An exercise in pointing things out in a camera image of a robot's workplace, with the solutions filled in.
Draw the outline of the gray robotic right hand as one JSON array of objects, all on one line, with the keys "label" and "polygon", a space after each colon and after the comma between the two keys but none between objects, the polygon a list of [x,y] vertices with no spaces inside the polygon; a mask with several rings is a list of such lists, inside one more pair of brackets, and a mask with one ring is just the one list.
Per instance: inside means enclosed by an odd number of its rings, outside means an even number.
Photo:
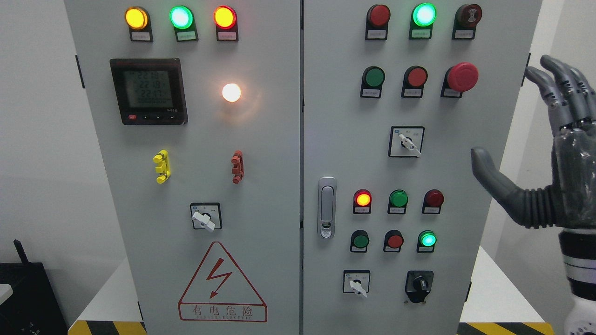
[{"label": "gray robotic right hand", "polygon": [[528,66],[547,105],[553,134],[553,182],[522,189],[495,167],[482,147],[471,149],[471,167],[483,188],[511,219],[526,228],[595,228],[595,90],[577,68],[543,55],[543,70]]}]

